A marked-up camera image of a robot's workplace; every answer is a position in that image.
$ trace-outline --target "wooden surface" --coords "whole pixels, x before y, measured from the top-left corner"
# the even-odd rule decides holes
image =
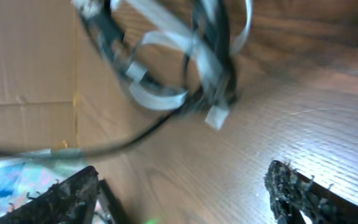
[[[235,34],[244,3],[227,4]],[[188,19],[189,5],[177,6]],[[358,204],[358,0],[254,6],[249,42],[236,58],[241,99],[222,130],[195,114],[170,121],[135,151],[90,161],[135,223],[274,223],[263,181],[273,159],[322,186],[334,183],[334,193]],[[131,43],[152,29],[127,5],[115,16]],[[77,29],[78,141],[128,138],[157,114],[129,103]],[[180,73],[178,53],[140,54],[160,73]]]

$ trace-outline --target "brown wood grain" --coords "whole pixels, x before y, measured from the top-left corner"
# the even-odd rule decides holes
[[[162,1],[181,18],[184,0]],[[226,1],[232,33],[244,3]],[[134,43],[154,27],[128,5],[114,13]],[[80,145],[129,138],[156,117],[122,95],[114,75],[81,37]],[[160,73],[181,55],[144,49]],[[222,130],[204,114],[170,121],[135,151],[90,161],[136,223],[274,223],[263,176],[273,159],[358,205],[358,1],[256,0],[249,41],[236,57],[241,98]]]

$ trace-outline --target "table surface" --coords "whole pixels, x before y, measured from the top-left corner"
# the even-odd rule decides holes
[[[189,4],[175,2],[163,3],[188,20]],[[238,33],[244,3],[225,2]],[[128,5],[114,16],[132,44],[153,29]],[[78,142],[130,138],[157,114],[129,102],[77,31]],[[160,47],[139,53],[156,72],[179,77],[182,55]],[[334,184],[358,205],[358,1],[256,0],[249,41],[235,60],[240,100],[220,131],[192,114],[131,152],[90,161],[136,223],[274,223],[263,180],[273,159]]]

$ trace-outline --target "wooden table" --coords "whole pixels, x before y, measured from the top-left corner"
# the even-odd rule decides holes
[[[166,2],[189,18],[189,4]],[[244,3],[227,5],[235,34]],[[358,0],[256,0],[254,13],[236,58],[241,98],[222,130],[194,114],[135,151],[90,161],[135,223],[274,223],[263,180],[273,159],[325,187],[334,183],[334,193],[358,204]],[[129,42],[152,29],[127,5],[116,16]],[[156,115],[129,103],[77,29],[78,141],[129,138]],[[155,71],[179,77],[180,54],[142,52]]]

